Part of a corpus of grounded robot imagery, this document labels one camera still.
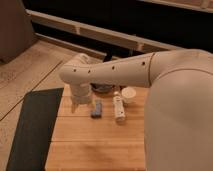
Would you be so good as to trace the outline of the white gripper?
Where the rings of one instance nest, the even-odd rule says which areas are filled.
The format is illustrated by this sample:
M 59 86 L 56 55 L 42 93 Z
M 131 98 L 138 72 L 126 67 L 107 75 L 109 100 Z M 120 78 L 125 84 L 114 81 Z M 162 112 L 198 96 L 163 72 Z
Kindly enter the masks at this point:
M 70 90 L 73 104 L 89 104 L 92 101 L 91 86 L 89 84 L 71 85 Z

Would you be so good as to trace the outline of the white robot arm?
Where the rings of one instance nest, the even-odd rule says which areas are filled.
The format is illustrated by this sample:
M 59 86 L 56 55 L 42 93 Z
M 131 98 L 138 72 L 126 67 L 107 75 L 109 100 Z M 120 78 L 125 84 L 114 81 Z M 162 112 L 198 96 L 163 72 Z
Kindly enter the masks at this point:
M 213 53 L 152 52 L 91 64 L 78 54 L 60 69 L 72 100 L 88 100 L 91 83 L 146 87 L 147 171 L 213 171 Z

